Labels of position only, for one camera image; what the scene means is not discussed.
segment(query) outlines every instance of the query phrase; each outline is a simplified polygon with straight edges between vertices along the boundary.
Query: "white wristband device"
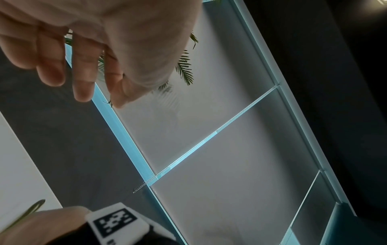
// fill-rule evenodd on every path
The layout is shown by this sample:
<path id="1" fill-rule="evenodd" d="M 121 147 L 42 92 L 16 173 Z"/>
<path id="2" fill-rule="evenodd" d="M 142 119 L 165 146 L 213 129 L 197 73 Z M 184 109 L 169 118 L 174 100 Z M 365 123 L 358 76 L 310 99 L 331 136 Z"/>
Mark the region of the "white wristband device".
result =
<path id="1" fill-rule="evenodd" d="M 85 225 L 47 245 L 137 245 L 152 244 L 154 238 L 177 244 L 166 228 L 122 203 L 89 213 L 85 219 Z"/>

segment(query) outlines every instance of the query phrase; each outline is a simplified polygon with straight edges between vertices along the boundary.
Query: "glass panel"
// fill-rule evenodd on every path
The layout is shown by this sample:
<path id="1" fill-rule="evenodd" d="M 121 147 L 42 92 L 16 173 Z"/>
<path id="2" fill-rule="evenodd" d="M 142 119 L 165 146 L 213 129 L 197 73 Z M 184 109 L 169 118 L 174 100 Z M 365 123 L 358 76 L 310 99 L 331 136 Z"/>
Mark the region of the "glass panel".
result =
<path id="1" fill-rule="evenodd" d="M 206 3 L 187 44 L 194 82 L 177 72 L 170 89 L 155 91 L 116 110 L 121 122 L 159 173 L 274 86 L 228 1 Z M 98 86 L 108 98 L 103 81 Z"/>
<path id="2" fill-rule="evenodd" d="M 275 90 L 151 187 L 189 244 L 280 244 L 317 172 Z"/>
<path id="3" fill-rule="evenodd" d="M 300 245 L 320 245 L 335 204 L 323 176 L 319 174 L 292 225 Z"/>

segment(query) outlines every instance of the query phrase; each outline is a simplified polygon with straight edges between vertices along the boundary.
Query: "human hand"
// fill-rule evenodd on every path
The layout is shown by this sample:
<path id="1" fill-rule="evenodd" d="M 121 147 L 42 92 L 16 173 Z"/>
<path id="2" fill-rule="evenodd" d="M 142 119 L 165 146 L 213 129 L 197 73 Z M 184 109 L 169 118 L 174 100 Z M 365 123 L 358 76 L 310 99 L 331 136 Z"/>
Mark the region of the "human hand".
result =
<path id="1" fill-rule="evenodd" d="M 0 47 L 47 85 L 65 82 L 63 36 L 73 30 L 75 99 L 89 101 L 104 52 L 105 81 L 117 108 L 165 83 L 201 0 L 0 0 Z"/>
<path id="2" fill-rule="evenodd" d="M 67 207 L 30 214 L 0 234 L 1 245 L 45 245 L 86 223 L 85 207 Z"/>

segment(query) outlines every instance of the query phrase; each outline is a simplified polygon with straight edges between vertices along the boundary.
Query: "white surface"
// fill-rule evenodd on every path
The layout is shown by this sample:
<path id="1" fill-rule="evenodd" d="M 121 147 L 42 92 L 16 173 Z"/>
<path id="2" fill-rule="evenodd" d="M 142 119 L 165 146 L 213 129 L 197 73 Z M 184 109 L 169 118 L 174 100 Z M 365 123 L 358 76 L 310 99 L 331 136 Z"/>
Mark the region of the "white surface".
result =
<path id="1" fill-rule="evenodd" d="M 0 113 L 0 230 L 41 199 L 39 210 L 62 207 Z"/>
<path id="2" fill-rule="evenodd" d="M 116 110 L 144 158 L 159 173 L 274 86 L 228 1 L 206 3 L 188 42 L 194 83 L 173 71 L 172 92 L 149 94 Z M 109 98 L 106 85 L 97 81 Z"/>
<path id="3" fill-rule="evenodd" d="M 151 188 L 188 244 L 279 244 L 318 168 L 273 91 Z"/>

